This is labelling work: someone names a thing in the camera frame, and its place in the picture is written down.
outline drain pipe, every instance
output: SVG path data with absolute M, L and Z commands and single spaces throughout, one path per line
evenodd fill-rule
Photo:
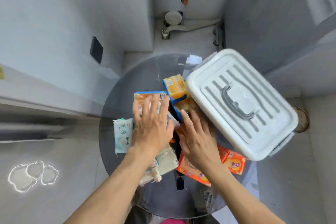
M 170 31 L 176 30 L 176 31 L 192 31 L 200 28 L 204 28 L 207 26 L 215 25 L 218 23 L 221 19 L 216 20 L 206 20 L 202 21 L 196 25 L 190 25 L 190 26 L 184 26 L 184 25 L 171 25 L 168 26 L 166 29 L 162 30 L 162 39 L 169 39 L 170 37 Z

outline person's left hand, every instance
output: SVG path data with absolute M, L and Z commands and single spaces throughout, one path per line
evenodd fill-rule
M 132 136 L 133 147 L 148 155 L 150 159 L 164 149 L 173 137 L 174 125 L 169 119 L 166 127 L 169 107 L 169 96 L 162 101 L 158 114 L 159 94 L 147 97 L 142 104 L 142 117 L 138 109 L 138 101 L 133 102 L 135 127 Z

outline round glass table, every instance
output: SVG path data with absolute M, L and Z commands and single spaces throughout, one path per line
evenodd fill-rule
M 136 91 L 166 90 L 163 79 L 182 74 L 187 56 L 166 54 L 150 58 L 126 73 L 113 87 L 103 107 L 99 124 L 99 147 L 101 157 L 109 175 L 117 168 L 125 154 L 115 154 L 113 121 L 131 118 L 132 103 Z M 217 141 L 230 148 L 231 145 L 220 133 Z M 250 180 L 253 170 L 251 161 L 237 180 L 244 186 Z M 190 219 L 201 217 L 226 206 L 224 200 L 213 188 L 209 188 L 188 176 L 173 170 L 162 176 L 161 182 L 147 183 L 138 187 L 133 203 L 146 211 L 165 218 Z

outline storage box lid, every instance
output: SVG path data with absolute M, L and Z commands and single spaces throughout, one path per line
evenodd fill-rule
M 232 49 L 224 49 L 192 72 L 190 95 L 235 150 L 262 160 L 298 124 L 291 105 Z

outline pink object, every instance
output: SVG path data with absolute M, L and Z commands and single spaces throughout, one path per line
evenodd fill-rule
M 168 219 L 168 220 L 161 222 L 161 224 L 186 224 L 186 223 L 183 220 Z

